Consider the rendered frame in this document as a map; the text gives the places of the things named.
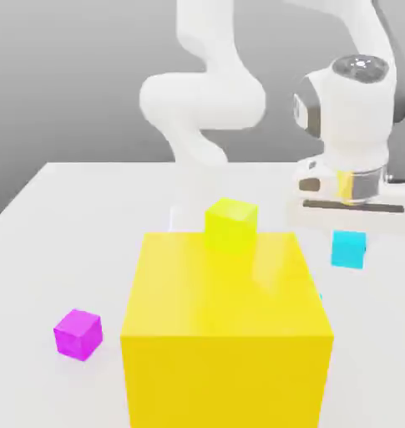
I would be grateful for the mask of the small lime cube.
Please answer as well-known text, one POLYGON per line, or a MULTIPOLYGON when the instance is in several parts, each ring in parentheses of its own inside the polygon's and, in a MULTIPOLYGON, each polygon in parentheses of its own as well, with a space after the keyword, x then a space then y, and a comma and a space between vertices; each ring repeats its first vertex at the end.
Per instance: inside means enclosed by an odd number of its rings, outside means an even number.
POLYGON ((256 240, 258 206, 220 198, 205 212, 205 238, 215 248, 244 251, 256 240))

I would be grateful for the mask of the small cyan cube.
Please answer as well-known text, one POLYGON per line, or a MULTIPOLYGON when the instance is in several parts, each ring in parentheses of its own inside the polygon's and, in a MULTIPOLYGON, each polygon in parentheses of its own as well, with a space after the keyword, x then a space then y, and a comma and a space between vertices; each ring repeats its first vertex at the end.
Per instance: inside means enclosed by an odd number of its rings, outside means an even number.
POLYGON ((332 233, 332 266, 362 269, 367 250, 365 232, 334 231, 332 233))

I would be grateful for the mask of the small magenta cube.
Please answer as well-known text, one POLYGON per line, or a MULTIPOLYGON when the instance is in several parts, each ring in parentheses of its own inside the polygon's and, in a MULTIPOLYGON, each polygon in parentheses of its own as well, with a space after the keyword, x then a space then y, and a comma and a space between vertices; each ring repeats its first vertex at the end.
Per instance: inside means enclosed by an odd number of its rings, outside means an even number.
POLYGON ((101 317, 73 309, 54 328, 57 351, 86 361, 103 341, 101 317))

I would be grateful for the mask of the large yellow box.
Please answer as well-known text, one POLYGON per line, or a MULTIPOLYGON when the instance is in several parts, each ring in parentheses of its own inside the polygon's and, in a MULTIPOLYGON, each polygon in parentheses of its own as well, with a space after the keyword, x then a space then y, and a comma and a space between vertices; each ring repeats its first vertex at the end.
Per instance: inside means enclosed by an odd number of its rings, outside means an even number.
POLYGON ((144 236, 120 335, 130 428, 318 428, 334 335, 295 234, 144 236))

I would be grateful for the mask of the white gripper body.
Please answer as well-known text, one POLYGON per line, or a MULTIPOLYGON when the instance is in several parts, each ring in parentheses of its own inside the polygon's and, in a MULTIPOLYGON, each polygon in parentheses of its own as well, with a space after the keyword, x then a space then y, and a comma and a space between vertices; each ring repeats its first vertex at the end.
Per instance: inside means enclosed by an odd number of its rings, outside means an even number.
POLYGON ((338 201, 294 199, 286 204, 286 219, 294 227, 405 234, 405 204, 349 206, 338 201))

